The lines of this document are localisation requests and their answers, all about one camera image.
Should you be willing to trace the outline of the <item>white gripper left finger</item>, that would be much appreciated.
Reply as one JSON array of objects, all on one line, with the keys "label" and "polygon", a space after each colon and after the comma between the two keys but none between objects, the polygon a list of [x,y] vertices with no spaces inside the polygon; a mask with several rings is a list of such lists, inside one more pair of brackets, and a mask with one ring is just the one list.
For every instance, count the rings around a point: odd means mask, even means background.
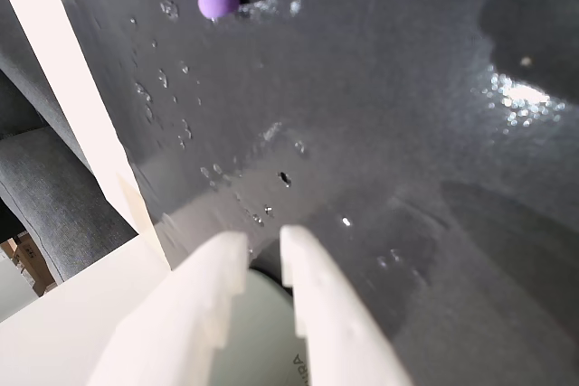
[{"label": "white gripper left finger", "polygon": [[116,326],[91,385],[205,385],[245,289],[248,238],[213,236]]}]

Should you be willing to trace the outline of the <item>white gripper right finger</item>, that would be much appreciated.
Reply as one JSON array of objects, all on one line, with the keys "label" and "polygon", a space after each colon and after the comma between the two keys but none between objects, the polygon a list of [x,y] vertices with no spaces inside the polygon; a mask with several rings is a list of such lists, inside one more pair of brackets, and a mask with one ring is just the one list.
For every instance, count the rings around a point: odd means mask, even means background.
[{"label": "white gripper right finger", "polygon": [[411,385],[411,376],[346,276],[306,228],[280,229],[282,283],[311,385]]}]

